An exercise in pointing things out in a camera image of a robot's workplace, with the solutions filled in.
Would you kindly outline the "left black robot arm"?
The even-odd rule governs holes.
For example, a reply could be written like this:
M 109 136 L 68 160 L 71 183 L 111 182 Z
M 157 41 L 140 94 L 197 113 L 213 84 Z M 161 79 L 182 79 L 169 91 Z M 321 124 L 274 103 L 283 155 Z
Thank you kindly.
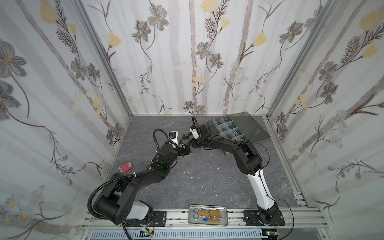
M 177 158 L 189 155 L 190 152 L 191 143 L 178 147 L 164 144 L 145 171 L 131 175 L 116 173 L 109 181 L 98 186 L 88 199 L 88 212 L 97 219 L 121 224 L 131 213 L 137 193 L 163 181 L 176 165 Z

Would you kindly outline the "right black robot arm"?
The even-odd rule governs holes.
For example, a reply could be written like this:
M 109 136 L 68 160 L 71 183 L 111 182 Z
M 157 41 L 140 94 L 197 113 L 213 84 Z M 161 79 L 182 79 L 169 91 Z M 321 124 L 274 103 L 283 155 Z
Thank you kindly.
M 263 172 L 263 159 L 255 147 L 255 143 L 248 139 L 252 132 L 252 123 L 239 122 L 229 116 L 198 124 L 197 118 L 192 117 L 190 140 L 193 148 L 206 150 L 221 150 L 232 154 L 238 169 L 246 175 L 255 193 L 258 212 L 250 221 L 262 226 L 284 226 L 285 220 L 277 201 L 272 198 Z

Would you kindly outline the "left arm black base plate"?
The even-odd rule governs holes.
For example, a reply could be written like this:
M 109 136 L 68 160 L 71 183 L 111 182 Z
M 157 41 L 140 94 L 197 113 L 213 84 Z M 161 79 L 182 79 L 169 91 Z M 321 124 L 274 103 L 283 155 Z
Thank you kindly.
M 130 227 L 165 227 L 167 220 L 166 211 L 154 211 L 143 220 L 134 220 Z

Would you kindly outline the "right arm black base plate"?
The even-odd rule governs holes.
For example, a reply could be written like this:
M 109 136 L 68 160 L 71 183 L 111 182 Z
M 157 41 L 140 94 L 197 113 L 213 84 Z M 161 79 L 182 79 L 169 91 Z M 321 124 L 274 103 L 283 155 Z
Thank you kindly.
M 274 214 L 270 212 L 263 211 L 244 211 L 243 221 L 246 223 L 246 226 L 265 226 L 265 227 L 277 227 L 285 226 L 285 219 L 281 211 L 278 211 Z

